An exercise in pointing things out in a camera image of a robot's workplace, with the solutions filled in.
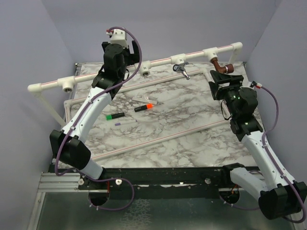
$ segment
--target marker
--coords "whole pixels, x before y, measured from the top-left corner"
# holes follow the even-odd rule
[[[126,122],[115,123],[115,126],[121,126],[121,125],[131,124],[131,123],[135,123],[135,122],[138,122],[138,121],[134,120],[134,121],[126,121]]]
[[[143,110],[146,110],[146,109],[150,109],[152,107],[153,107],[153,104],[147,104],[147,105],[143,105],[143,106],[135,108],[134,111],[139,112],[139,111],[143,111]]]
[[[125,116],[125,113],[119,113],[119,114],[111,114],[111,115],[106,115],[106,120],[112,120],[114,118],[119,118]]]

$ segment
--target brown pipe fitting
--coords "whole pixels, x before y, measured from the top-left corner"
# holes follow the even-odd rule
[[[217,62],[217,58],[214,57],[211,59],[211,63],[214,65],[216,71],[219,73],[233,73],[234,72],[234,66],[232,64],[225,65],[224,67],[221,67],[219,63]]]

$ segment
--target wall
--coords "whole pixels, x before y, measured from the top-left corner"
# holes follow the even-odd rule
[[[40,0],[0,0],[1,229],[26,229],[40,174],[51,160],[49,134],[58,128],[27,86],[71,76],[74,67]],[[46,97],[63,113],[61,90]]]
[[[75,62],[103,61],[101,43],[108,41],[105,31],[111,26],[133,32],[145,60],[241,41],[244,49],[239,60],[247,61],[280,0],[42,2]]]
[[[307,183],[306,85],[307,1],[283,0],[247,62],[250,79],[270,89],[280,106],[279,122],[268,135],[281,162],[298,181]],[[275,105],[258,92],[266,127],[273,124]]]

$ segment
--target metal faucet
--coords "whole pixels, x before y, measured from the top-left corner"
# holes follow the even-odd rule
[[[188,62],[184,62],[184,63],[178,64],[178,65],[175,64],[173,66],[173,71],[175,71],[177,73],[181,73],[183,76],[186,77],[187,80],[190,80],[191,77],[187,74],[186,69],[184,68],[185,65],[187,65],[187,64],[188,64]]]

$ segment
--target marble surface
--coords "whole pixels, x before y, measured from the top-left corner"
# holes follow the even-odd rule
[[[186,69],[193,71],[203,67],[207,70],[213,69],[213,65],[204,63],[194,63],[186,66]],[[81,75],[96,72],[100,68],[101,64],[83,64]],[[244,81],[247,81],[243,63],[235,63],[233,74],[243,75]],[[170,75],[177,75],[172,71],[172,65],[152,68],[150,76],[145,78],[137,75],[124,87]],[[79,83],[75,98],[87,96],[90,88],[91,81]],[[143,94],[158,101],[158,105],[136,113],[134,108],[145,103],[134,101],[132,98]],[[72,116],[80,106],[81,104],[73,105]],[[124,112],[126,117],[106,121],[106,115],[121,112]],[[137,123],[115,126],[117,122],[135,119],[138,120]],[[190,80],[182,77],[118,93],[94,123],[85,144],[93,157],[222,120],[220,105],[212,99],[206,78],[198,74],[192,76]],[[234,162],[246,166],[256,165],[248,150],[231,132],[229,124],[100,161],[101,165],[107,168],[223,166]]]

